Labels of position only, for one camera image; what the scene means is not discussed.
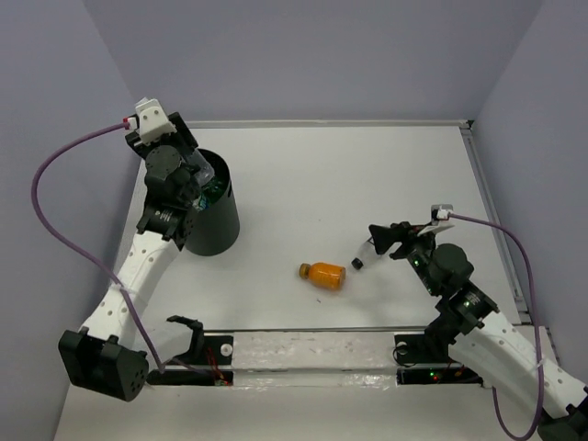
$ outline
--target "black bottle cap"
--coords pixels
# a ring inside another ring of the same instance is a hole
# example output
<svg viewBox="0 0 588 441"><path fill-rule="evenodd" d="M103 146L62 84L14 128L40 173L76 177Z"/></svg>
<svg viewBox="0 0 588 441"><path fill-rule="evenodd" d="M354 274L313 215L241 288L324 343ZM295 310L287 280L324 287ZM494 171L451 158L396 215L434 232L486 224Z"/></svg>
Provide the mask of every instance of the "black bottle cap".
<svg viewBox="0 0 588 441"><path fill-rule="evenodd" d="M351 266L357 270L361 269L364 266L364 263L359 260L357 257L351 261Z"/></svg>

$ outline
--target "gray wall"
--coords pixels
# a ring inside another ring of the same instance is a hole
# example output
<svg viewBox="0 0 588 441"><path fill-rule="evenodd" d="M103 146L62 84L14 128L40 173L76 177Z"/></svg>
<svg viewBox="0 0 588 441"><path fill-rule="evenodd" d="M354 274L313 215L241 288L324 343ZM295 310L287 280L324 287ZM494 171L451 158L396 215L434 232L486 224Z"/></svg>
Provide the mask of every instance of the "gray wall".
<svg viewBox="0 0 588 441"><path fill-rule="evenodd" d="M586 118L588 2L547 1L484 105L475 138L501 220L530 254L540 316L563 366L588 382ZM520 259L518 269L523 279Z"/></svg>
<svg viewBox="0 0 588 441"><path fill-rule="evenodd" d="M119 122L132 100L78 0L7 2L0 14L0 439L53 439L67 378L57 351L106 280L42 230L31 178L58 147ZM41 181L56 227L112 264L138 162L122 133L68 153Z"/></svg>
<svg viewBox="0 0 588 441"><path fill-rule="evenodd" d="M187 119L473 119L540 2L85 4L133 97Z"/></svg>

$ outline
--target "purple cable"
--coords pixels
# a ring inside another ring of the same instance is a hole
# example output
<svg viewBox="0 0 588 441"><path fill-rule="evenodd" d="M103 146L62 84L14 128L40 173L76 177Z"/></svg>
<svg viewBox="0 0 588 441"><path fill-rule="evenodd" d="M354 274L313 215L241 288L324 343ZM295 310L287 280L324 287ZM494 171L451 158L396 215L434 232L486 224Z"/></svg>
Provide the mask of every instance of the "purple cable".
<svg viewBox="0 0 588 441"><path fill-rule="evenodd" d="M535 416L533 417L533 423L531 424L531 427L529 427L529 430L522 436L513 435L506 428L506 424L504 423L503 417L500 414L500 408L498 405L498 394L497 394L496 389L494 387L492 387L492 398L494 400L494 410L496 411L496 417L498 418L498 423L500 424L500 426L504 430L504 432L507 435L509 435L511 438L513 438L515 441L526 441L531 436L533 436L533 434L537 430L537 427L539 425L539 420L541 419L541 411L543 410L543 400L545 398L545 384L544 384L545 374L543 372L543 364L541 363L543 355L541 353L541 335L540 335L540 331L539 331L539 322L538 322L538 314L537 314L537 299L536 299L536 295L535 295L535 280L533 279L533 271L531 270L531 263L529 262L529 257L526 254L525 247L523 246L521 241L519 241L516 238L514 233L510 232L509 230L507 230L503 226L501 226L497 223L488 222L486 220L470 218L468 216L461 216L461 215L455 214L455 213L449 213L449 217L453 218L453 219L459 219L461 221L468 221L468 222L478 223L480 225L486 225L488 227L492 227L497 230L500 230L501 232L503 232L504 234L509 236L513 240L514 243L516 243L516 246L518 246L518 249L521 250L521 255L523 256L523 260L525 260L526 274L527 274L528 280L529 280L529 298L531 299L531 310L533 311L532 318L533 318L533 328L535 330L535 351L537 354L537 365L538 365L538 368L537 368L537 376L538 376L537 406L535 408Z"/></svg>
<svg viewBox="0 0 588 441"><path fill-rule="evenodd" d="M80 246L76 245L75 243L73 243L72 241L67 239L65 236L63 236L60 232L55 230L55 228L49 223L49 221L45 217L45 214L41 210L40 204L39 204L40 177L43 175L45 170L47 170L47 167L49 167L53 161L55 161L57 158L59 158L62 154L72 150L72 148L75 147L76 145L79 145L83 142L92 140L92 139L97 138L99 136L105 135L107 133L110 133L111 131L115 131L115 130L119 130L119 129L128 129L128 128L129 128L129 124L126 122L122 122L120 124L115 124L114 126L106 127L105 129L95 131L93 133L88 133L87 135L83 136L82 138L78 138L77 140L72 141L67 145L64 145L61 149L59 149L57 152L53 153L49 158L47 158L45 160L45 162L43 162L43 164L40 165L39 169L35 173L35 176L33 177L33 183L30 188L30 199L32 201L33 209L35 210L35 213L37 214L37 217L39 218L40 223L43 224L43 227L45 227L45 229L48 232L50 232L53 235L53 237L55 237L58 241L63 243L65 246L74 250L76 253L78 253L82 257L85 257L90 262L92 262L94 265L99 267L102 271L104 271L108 275L108 277L110 277L110 279L114 283L116 283L117 285L120 286L120 294L122 295L122 298L125 300L125 303L127 304L127 308L129 309L129 313L130 313L130 316L132 317L132 320L135 322L135 325L137 326L139 333L143 337L145 344L147 344L147 347L149 347L149 350L153 356L153 359L155 360L155 364L157 365L157 368L159 369L159 371L161 373L164 373L165 372L165 364L162 363L161 358L157 354L157 351L155 350L155 346L154 346L153 342L151 341L151 338L149 338L149 335L147 334L145 327L141 323L141 318L139 317L139 313L137 312L134 305L132 304L132 300L130 299L130 294L122 286L120 279L117 277L117 275L114 273L114 271L112 271L104 262L102 262L97 257L91 255L84 248L81 248Z"/></svg>

